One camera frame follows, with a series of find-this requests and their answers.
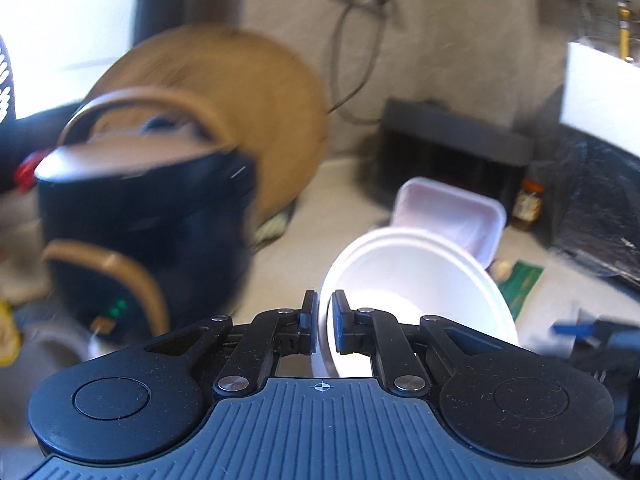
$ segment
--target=pink container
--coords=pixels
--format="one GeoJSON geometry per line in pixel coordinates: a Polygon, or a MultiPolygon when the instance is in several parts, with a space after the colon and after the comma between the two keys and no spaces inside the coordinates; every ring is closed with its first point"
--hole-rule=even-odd
{"type": "Polygon", "coordinates": [[[391,225],[419,227],[470,253],[485,269],[498,249],[507,214],[500,202],[416,177],[398,191],[391,225]]]}

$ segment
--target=round wooden board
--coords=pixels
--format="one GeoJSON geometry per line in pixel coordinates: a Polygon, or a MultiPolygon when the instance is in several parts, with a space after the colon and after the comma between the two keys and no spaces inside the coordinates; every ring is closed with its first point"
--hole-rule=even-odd
{"type": "MultiPolygon", "coordinates": [[[[131,86],[187,89],[210,102],[239,149],[255,157],[261,221],[299,195],[324,156],[328,121],[318,78],[298,56],[258,34],[219,25],[169,30],[127,52],[86,100],[131,86]]],[[[114,110],[92,134],[139,126],[162,111],[114,110]]]]}

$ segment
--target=white plastic bowl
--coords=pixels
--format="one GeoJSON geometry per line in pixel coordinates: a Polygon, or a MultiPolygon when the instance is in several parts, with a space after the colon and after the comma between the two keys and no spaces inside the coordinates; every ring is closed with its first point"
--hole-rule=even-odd
{"type": "Polygon", "coordinates": [[[329,269],[320,291],[314,377],[366,377],[369,358],[335,349],[331,294],[345,290],[351,308],[371,307],[418,324],[435,314],[518,344],[511,313],[495,283],[470,254],[415,228],[376,229],[351,243],[329,269]]]}

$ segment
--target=pot handle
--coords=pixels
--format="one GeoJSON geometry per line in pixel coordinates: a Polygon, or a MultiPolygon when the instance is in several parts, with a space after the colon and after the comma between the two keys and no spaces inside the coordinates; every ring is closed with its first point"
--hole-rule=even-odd
{"type": "Polygon", "coordinates": [[[86,267],[113,278],[138,300],[153,337],[169,331],[169,311],[158,283],[132,258],[93,244],[56,239],[47,244],[42,259],[86,267]]]}
{"type": "Polygon", "coordinates": [[[58,146],[85,142],[101,115],[116,108],[137,105],[159,105],[187,115],[223,151],[228,152],[237,145],[222,114],[200,95],[187,90],[140,86],[109,92],[82,106],[62,130],[58,146]]]}

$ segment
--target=jar lid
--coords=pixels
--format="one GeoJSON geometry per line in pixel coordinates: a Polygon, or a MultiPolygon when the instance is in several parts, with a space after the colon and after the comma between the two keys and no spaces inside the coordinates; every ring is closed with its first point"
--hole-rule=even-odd
{"type": "Polygon", "coordinates": [[[540,186],[540,184],[537,184],[537,183],[532,182],[530,180],[523,180],[522,181],[522,187],[524,189],[526,189],[527,191],[530,191],[532,193],[542,194],[542,193],[545,192],[545,188],[543,186],[540,186]]]}

